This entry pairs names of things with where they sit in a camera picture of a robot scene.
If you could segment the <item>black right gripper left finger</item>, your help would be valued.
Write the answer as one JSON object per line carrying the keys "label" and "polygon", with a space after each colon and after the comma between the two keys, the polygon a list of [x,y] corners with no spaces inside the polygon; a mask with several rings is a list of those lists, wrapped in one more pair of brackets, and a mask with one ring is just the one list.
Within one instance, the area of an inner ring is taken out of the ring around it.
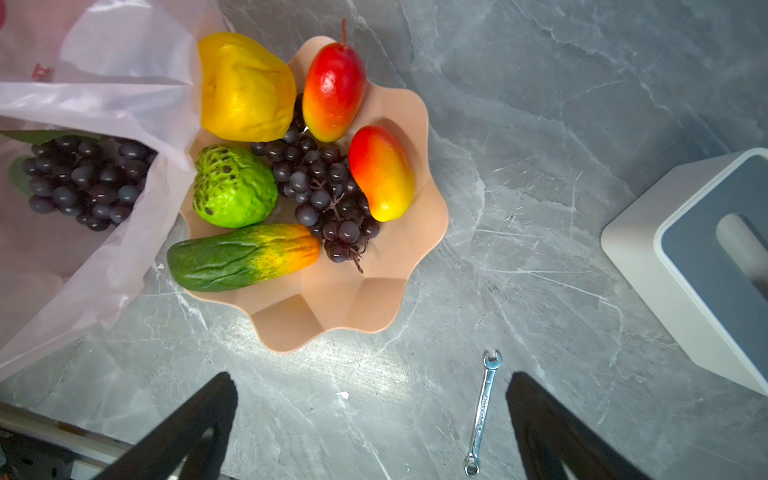
{"label": "black right gripper left finger", "polygon": [[189,400],[97,477],[99,479],[217,479],[238,405],[227,372]]}

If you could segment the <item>red yellow apple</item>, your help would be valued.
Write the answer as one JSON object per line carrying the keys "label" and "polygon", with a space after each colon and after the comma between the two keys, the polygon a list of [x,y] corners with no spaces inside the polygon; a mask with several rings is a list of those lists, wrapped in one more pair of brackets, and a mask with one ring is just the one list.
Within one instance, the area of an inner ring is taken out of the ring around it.
{"label": "red yellow apple", "polygon": [[349,44],[347,20],[342,18],[340,41],[316,54],[305,79],[302,114],[310,133],[324,143],[342,138],[362,104],[366,85],[365,63]]}

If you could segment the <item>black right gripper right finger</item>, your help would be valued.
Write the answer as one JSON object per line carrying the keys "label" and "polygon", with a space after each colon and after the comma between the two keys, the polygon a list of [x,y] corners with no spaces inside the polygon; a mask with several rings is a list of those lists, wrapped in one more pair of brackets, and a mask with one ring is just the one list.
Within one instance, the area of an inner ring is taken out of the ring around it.
{"label": "black right gripper right finger", "polygon": [[649,479],[527,373],[513,374],[506,401],[527,478]]}

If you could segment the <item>green apple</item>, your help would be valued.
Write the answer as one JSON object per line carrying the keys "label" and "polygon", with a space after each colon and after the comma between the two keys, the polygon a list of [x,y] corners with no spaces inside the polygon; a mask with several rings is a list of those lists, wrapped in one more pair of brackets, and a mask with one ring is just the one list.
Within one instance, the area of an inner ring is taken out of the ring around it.
{"label": "green apple", "polygon": [[212,225],[239,229],[266,220],[278,199],[272,170],[251,149],[216,144],[202,149],[195,160],[192,204]]}

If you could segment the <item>pink printed plastic bag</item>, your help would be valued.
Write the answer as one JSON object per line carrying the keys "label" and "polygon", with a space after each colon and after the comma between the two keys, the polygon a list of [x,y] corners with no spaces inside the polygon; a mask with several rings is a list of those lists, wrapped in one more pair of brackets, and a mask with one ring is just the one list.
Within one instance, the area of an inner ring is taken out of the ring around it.
{"label": "pink printed plastic bag", "polygon": [[1,5],[1,374],[139,294],[194,177],[214,1]]}

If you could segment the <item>yellow red mango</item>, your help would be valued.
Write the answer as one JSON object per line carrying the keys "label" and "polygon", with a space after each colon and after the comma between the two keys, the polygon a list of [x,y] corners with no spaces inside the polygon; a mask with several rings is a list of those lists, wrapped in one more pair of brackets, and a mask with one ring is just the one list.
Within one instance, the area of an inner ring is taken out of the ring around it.
{"label": "yellow red mango", "polygon": [[390,130],[378,125],[358,130],[348,160],[374,219],[389,222],[407,212],[415,195],[415,175],[402,143]]}

